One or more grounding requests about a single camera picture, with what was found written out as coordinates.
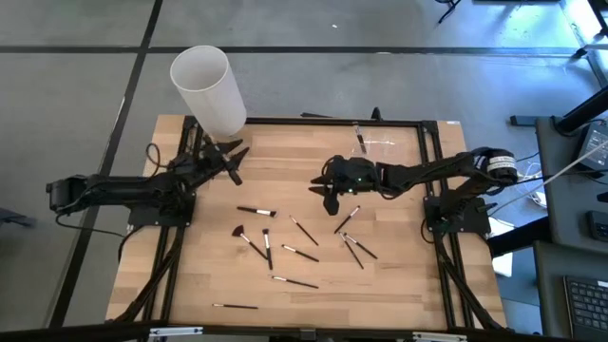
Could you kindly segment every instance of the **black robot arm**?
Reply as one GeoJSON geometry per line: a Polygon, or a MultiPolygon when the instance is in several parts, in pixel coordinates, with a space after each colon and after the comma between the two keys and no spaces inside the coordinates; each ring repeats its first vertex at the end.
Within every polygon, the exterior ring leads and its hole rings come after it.
{"type": "Polygon", "coordinates": [[[195,154],[184,152],[151,177],[72,176],[47,184],[49,208],[57,215],[70,215],[91,206],[122,205],[131,210],[128,223],[187,225],[192,217],[196,189],[222,171],[236,185],[237,170],[249,148],[232,157],[227,153],[242,141],[215,143],[203,135],[204,146],[195,154]]]}
{"type": "Polygon", "coordinates": [[[442,194],[440,211],[446,219],[457,215],[464,201],[492,188],[496,188],[496,192],[490,194],[496,194],[517,182],[513,154],[503,149],[480,147],[414,166],[374,164],[363,158],[345,160],[342,156],[334,156],[323,166],[321,176],[311,180],[321,186],[313,186],[310,190],[323,195],[325,209],[335,215],[339,208],[338,195],[374,191],[386,200],[393,200],[416,184],[459,176],[469,179],[457,189],[442,194]]]}

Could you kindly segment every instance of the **brush bristles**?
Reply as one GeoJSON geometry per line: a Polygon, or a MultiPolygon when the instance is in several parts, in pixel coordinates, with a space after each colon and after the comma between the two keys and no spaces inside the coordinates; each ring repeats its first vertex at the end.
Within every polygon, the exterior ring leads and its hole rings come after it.
{"type": "Polygon", "coordinates": [[[232,231],[232,236],[233,237],[240,237],[241,234],[243,234],[245,232],[245,229],[242,225],[239,225],[237,228],[235,228],[234,231],[232,231]]]}

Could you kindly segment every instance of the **concrete floor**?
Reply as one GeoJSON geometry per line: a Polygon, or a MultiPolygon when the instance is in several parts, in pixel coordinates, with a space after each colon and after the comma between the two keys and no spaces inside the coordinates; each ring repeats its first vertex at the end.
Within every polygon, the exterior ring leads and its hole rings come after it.
{"type": "MultiPolygon", "coordinates": [[[[0,46],[138,46],[153,4],[6,0],[0,3],[0,46]]],[[[164,2],[151,42],[155,47],[578,48],[580,39],[599,30],[585,4],[464,0],[436,26],[447,7],[428,0],[174,0],[164,2]]],[[[168,78],[173,58],[147,55],[113,175],[141,173],[143,148],[159,114],[188,113],[168,78]]],[[[506,124],[510,115],[562,115],[599,90],[589,63],[566,56],[233,53],[229,59],[250,116],[309,111],[367,118],[379,106],[387,119],[460,121],[469,148],[499,146],[518,157],[538,150],[536,137],[533,129],[506,124]]],[[[28,229],[0,228],[0,331],[48,323],[75,233],[54,224],[44,185],[96,172],[134,61],[130,53],[0,53],[0,206],[37,219],[28,229]]],[[[516,195],[511,188],[493,200],[516,195]]],[[[524,224],[543,214],[522,200],[498,217],[524,224]]],[[[123,232],[125,221],[125,210],[104,208],[96,228],[123,232]]],[[[103,321],[118,243],[93,236],[66,324],[103,321]]],[[[514,264],[514,276],[499,279],[509,325],[537,332],[534,275],[526,268],[533,258],[522,251],[514,264]],[[516,320],[510,313],[534,317],[516,320]]]]}

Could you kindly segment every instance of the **wooden table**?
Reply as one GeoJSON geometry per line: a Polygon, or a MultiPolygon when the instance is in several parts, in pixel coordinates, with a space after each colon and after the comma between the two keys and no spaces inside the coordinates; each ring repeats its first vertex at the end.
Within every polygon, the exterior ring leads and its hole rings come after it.
{"type": "MultiPolygon", "coordinates": [[[[183,116],[158,118],[153,142],[162,162],[175,156],[183,116]]],[[[439,122],[444,155],[465,150],[462,128],[439,122]]],[[[420,163],[416,130],[403,127],[364,127],[366,141],[376,141],[368,159],[414,165],[420,163]]],[[[420,237],[424,185],[395,200],[378,194],[343,196],[340,212],[330,217],[322,198],[308,190],[333,155],[358,153],[352,127],[323,125],[248,124],[238,134],[251,150],[239,169],[235,186],[225,173],[198,190],[192,225],[186,229],[170,322],[190,325],[316,327],[360,329],[443,330],[446,320],[432,245],[420,237]],[[248,214],[237,205],[278,210],[277,218],[248,214]],[[356,206],[361,210],[344,231],[378,255],[374,260],[356,246],[361,270],[333,230],[356,206]],[[319,242],[313,243],[290,221],[294,216],[319,242]],[[261,230],[270,229],[275,269],[233,229],[244,224],[245,234],[263,248],[261,230]],[[281,248],[287,244],[317,257],[309,261],[281,248]],[[270,274],[319,286],[309,289],[277,280],[270,274]],[[254,305],[257,311],[215,308],[212,303],[254,305]]],[[[427,140],[429,155],[432,143],[427,140]]],[[[152,169],[146,166],[147,173],[152,169]]],[[[450,187],[463,180],[452,179],[450,187]]],[[[159,236],[158,227],[145,228],[125,245],[107,317],[126,309],[150,276],[159,236]]],[[[491,258],[477,236],[460,234],[467,283],[494,319],[504,314],[491,258]]],[[[456,287],[451,285],[454,311],[463,325],[456,287]]],[[[158,317],[162,285],[153,317],[158,317]]]]}

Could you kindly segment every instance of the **white cylinder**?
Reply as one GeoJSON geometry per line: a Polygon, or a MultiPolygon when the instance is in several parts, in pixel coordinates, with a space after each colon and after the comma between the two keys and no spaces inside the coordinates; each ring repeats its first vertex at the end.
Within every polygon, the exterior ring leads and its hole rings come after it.
{"type": "Polygon", "coordinates": [[[230,136],[247,111],[226,54],[217,47],[190,47],[171,65],[171,81],[207,133],[230,136]]]}

